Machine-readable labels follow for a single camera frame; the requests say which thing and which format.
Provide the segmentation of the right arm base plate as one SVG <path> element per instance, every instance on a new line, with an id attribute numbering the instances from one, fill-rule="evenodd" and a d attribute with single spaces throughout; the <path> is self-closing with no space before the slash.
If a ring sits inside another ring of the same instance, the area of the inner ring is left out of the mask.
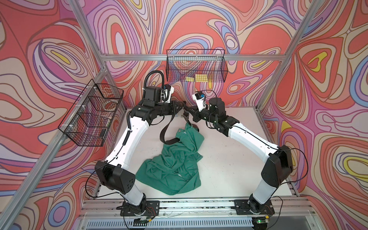
<path id="1" fill-rule="evenodd" d="M 234 205 L 231 209 L 235 210 L 237 215 L 261 215 L 272 216 L 275 214 L 271 200 L 266 201 L 265 204 L 259 204 L 255 200 L 237 199 L 234 200 Z"/>

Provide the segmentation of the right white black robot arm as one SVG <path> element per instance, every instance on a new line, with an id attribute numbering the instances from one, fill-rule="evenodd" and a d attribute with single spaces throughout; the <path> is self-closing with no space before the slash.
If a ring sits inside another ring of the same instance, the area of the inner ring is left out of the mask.
<path id="1" fill-rule="evenodd" d="M 262 180 L 251 194 L 248 205 L 253 210 L 263 206 L 293 171 L 291 149 L 285 145 L 273 144 L 246 128 L 239 120 L 227 115 L 224 102 L 211 98 L 209 105 L 204 100 L 196 100 L 196 106 L 184 106 L 185 116 L 192 115 L 193 121 L 204 120 L 226 137 L 238 141 L 264 163 Z"/>

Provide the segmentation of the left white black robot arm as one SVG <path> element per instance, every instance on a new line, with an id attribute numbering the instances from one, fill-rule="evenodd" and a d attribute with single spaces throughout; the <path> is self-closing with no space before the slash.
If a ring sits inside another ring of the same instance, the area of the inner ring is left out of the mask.
<path id="1" fill-rule="evenodd" d="M 95 172 L 100 183 L 119 193 L 134 207 L 145 206 L 145 195 L 135 185 L 136 177 L 128 171 L 129 164 L 140 139 L 157 117 L 175 115 L 182 109 L 179 102 L 172 101 L 174 87 L 146 86 L 143 99 L 126 115 L 127 127 L 122 138 L 104 161 L 98 161 Z"/>

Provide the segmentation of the green trousers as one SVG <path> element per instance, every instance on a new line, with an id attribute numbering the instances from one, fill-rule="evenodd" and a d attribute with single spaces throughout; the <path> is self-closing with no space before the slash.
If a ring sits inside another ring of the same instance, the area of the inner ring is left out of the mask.
<path id="1" fill-rule="evenodd" d="M 191 192 L 201 186 L 198 152 L 205 138 L 192 125 L 176 132 L 179 142 L 164 144 L 160 155 L 143 162 L 136 180 L 167 195 Z"/>

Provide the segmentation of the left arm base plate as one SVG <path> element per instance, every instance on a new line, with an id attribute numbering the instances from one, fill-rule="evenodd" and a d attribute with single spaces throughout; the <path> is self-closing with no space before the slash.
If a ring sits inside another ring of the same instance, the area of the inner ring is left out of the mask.
<path id="1" fill-rule="evenodd" d="M 160 201 L 142 201 L 142 203 L 138 206 L 134 206 L 125 202 L 122 206 L 117 207 L 117 209 L 118 208 L 122 217 L 156 217 L 159 215 Z"/>

